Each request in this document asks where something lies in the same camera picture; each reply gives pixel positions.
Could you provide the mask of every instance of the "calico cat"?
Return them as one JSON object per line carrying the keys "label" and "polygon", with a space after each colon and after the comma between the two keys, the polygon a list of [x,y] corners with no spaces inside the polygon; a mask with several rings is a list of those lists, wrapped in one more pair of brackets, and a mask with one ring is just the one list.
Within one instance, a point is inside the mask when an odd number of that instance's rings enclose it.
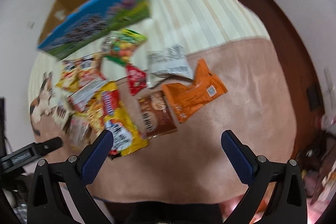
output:
{"label": "calico cat", "polygon": [[44,73],[40,93],[38,97],[32,101],[29,109],[31,127],[38,136],[40,136],[41,133],[34,128],[34,124],[40,122],[42,115],[49,115],[51,112],[50,99],[53,96],[52,77],[52,72],[49,73],[49,76],[47,76],[46,72]]}

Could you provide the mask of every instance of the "brown cloth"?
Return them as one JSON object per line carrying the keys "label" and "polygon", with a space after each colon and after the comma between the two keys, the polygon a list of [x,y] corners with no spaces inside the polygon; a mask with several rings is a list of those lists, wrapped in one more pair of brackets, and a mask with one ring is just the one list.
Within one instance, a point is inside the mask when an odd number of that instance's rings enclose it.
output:
{"label": "brown cloth", "polygon": [[[290,95],[273,44],[263,39],[231,42],[188,56],[194,70],[200,58],[218,75],[228,93],[202,107],[175,133],[151,139],[147,147],[114,160],[106,159],[93,184],[92,196],[112,202],[219,203],[245,192],[221,148],[221,134],[231,129],[256,155],[286,162],[291,156],[296,121]],[[169,79],[165,83],[188,81]],[[118,81],[121,100],[144,131],[137,97],[126,79]],[[37,141],[62,136],[65,144],[46,156],[66,160],[71,151],[52,117],[42,116]]]}

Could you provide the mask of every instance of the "cardboard box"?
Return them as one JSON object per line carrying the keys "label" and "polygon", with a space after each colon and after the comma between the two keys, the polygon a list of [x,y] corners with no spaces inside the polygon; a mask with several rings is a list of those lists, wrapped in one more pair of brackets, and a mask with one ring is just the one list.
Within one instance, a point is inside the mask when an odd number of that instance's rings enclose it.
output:
{"label": "cardboard box", "polygon": [[58,59],[149,17],[147,0],[56,0],[37,48]]}

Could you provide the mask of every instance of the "green snack package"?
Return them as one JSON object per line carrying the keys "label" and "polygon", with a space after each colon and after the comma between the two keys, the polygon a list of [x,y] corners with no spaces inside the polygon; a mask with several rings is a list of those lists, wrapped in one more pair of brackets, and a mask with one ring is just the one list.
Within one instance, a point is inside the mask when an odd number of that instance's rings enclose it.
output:
{"label": "green snack package", "polygon": [[112,31],[105,38],[102,51],[106,58],[126,66],[133,52],[146,40],[144,35],[129,29]]}

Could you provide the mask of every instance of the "wooden floor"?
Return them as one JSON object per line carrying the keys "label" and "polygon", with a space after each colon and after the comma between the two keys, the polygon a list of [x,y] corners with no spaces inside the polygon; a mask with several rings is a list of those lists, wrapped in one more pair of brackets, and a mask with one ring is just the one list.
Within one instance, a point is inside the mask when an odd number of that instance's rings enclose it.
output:
{"label": "wooden floor", "polygon": [[318,79],[305,46],[293,25],[273,0],[239,0],[264,23],[278,54],[292,104],[297,132],[293,155],[315,138],[315,119],[324,113],[323,107],[311,112],[306,89]]}

